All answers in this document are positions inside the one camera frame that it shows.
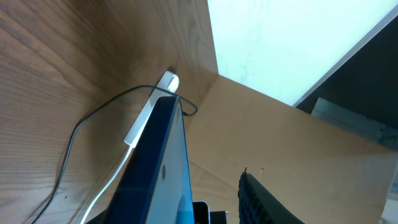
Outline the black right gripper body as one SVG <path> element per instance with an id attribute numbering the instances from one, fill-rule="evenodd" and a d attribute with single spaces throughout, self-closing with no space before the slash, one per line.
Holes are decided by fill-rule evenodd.
<path id="1" fill-rule="evenodd" d="M 92 220 L 88 221 L 87 224 L 106 224 L 106 223 L 114 223 L 114 224 L 122 224 L 122 223 L 146 223 L 140 219 L 136 220 L 131 217 L 106 217 L 107 214 L 105 212 L 100 213 Z M 227 214 L 225 211 L 217 211 L 210 212 L 211 223 L 210 224 L 227 224 Z M 176 216 L 169 220 L 167 218 L 163 218 L 161 216 L 155 216 L 155 220 L 151 220 L 149 223 L 195 223 L 194 213 L 192 211 L 178 211 Z"/>

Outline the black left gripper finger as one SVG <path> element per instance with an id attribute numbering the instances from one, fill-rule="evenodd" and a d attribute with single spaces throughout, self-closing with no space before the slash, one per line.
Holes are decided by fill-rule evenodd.
<path id="1" fill-rule="evenodd" d="M 246 170 L 239 180 L 240 224 L 303 224 Z"/>

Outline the blue Galaxy smartphone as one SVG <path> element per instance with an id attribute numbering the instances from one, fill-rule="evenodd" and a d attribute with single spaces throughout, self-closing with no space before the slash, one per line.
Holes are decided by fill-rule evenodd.
<path id="1" fill-rule="evenodd" d="M 193 200 L 180 99 L 160 97 L 103 223 L 193 223 Z"/>

